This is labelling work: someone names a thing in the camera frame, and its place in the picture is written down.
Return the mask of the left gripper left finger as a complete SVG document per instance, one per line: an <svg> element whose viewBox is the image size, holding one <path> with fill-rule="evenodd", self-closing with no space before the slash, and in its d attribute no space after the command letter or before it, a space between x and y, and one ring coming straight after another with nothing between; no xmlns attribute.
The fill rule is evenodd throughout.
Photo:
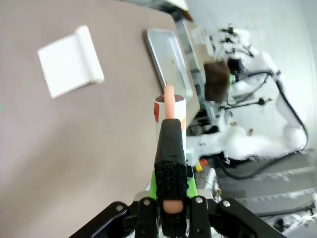
<svg viewBox="0 0 317 238"><path fill-rule="evenodd" d="M115 201L71 235L72 238L157 238L157 182L152 173L150 188L136 194L127 205Z"/></svg>

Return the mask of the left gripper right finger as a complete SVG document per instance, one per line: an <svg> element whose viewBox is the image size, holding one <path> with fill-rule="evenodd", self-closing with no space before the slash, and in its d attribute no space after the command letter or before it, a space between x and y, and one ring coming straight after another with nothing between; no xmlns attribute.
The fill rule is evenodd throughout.
<svg viewBox="0 0 317 238"><path fill-rule="evenodd" d="M283 238L284 235L232 198L216 203L198 194L188 178L189 237L211 238L211 229L225 238Z"/></svg>

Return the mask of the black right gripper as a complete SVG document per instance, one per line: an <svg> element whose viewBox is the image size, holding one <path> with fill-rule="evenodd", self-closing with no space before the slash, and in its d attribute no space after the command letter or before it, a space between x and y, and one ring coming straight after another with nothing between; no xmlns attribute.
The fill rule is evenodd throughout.
<svg viewBox="0 0 317 238"><path fill-rule="evenodd" d="M241 58L229 57L227 66L230 71L230 83L236 83L245 76L245 64Z"/></svg>

